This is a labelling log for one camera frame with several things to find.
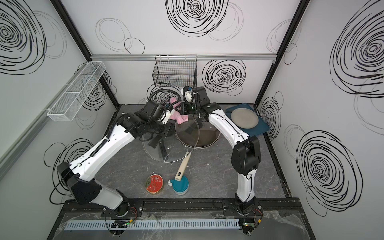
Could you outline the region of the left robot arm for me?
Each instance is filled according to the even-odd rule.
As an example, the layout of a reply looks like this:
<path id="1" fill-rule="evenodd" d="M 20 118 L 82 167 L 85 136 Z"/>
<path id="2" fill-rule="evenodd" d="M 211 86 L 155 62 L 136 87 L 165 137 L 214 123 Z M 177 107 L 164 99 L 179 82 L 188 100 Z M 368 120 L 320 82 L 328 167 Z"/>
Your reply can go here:
<path id="1" fill-rule="evenodd" d="M 75 201 L 80 205 L 98 204 L 119 217 L 128 213 L 131 205 L 119 190 L 99 183 L 98 171 L 123 147 L 145 134 L 153 134 L 152 147 L 163 138 L 172 135 L 173 124 L 169 121 L 174 112 L 173 105 L 158 104 L 151 100 L 135 113 L 117 116 L 106 135 L 88 152 L 71 163 L 62 162 L 57 171 Z"/>

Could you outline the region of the pink cloth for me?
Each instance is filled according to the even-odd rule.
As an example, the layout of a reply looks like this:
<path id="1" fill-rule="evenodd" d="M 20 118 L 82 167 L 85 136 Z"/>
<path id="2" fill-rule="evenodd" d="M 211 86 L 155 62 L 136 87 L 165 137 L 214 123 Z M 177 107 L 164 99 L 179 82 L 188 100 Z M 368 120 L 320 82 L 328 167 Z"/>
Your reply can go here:
<path id="1" fill-rule="evenodd" d="M 170 103 L 171 104 L 175 103 L 175 105 L 173 105 L 173 109 L 171 111 L 170 120 L 176 120 L 178 125 L 181 125 L 182 123 L 187 122 L 189 120 L 188 115 L 181 115 L 178 111 L 176 111 L 176 107 L 179 107 L 182 102 L 177 101 L 176 97 L 172 97 L 170 99 Z"/>

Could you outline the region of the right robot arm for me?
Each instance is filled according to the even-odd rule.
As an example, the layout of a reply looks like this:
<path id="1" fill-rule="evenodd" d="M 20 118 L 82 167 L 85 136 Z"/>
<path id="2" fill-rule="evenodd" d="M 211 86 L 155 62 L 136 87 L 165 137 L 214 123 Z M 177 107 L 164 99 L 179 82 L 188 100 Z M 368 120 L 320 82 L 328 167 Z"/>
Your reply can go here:
<path id="1" fill-rule="evenodd" d="M 258 137 L 250 136 L 237 127 L 217 103 L 210 101 L 204 87 L 185 86 L 181 93 L 182 103 L 177 111 L 182 115 L 196 115 L 205 119 L 231 145 L 231 164 L 238 175 L 236 208 L 243 215 L 249 213 L 256 204 L 255 175 L 261 162 Z"/>

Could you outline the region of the glass pot lid black knob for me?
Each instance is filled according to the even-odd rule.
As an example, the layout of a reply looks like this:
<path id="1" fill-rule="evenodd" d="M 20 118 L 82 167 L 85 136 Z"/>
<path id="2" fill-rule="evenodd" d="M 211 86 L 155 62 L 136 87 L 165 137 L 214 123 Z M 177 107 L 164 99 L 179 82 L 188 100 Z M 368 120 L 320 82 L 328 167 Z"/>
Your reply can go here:
<path id="1" fill-rule="evenodd" d="M 177 124 L 177 122 L 175 120 L 171 120 L 171 121 L 175 125 Z M 167 148 L 167 152 L 169 154 L 169 158 L 165 162 L 161 161 L 161 163 L 175 163 L 175 162 L 178 162 L 177 157 L 176 157 L 177 140 L 176 140 L 175 134 L 173 136 L 168 137 L 168 138 L 165 139 L 165 145 L 166 145 L 166 148 Z"/>

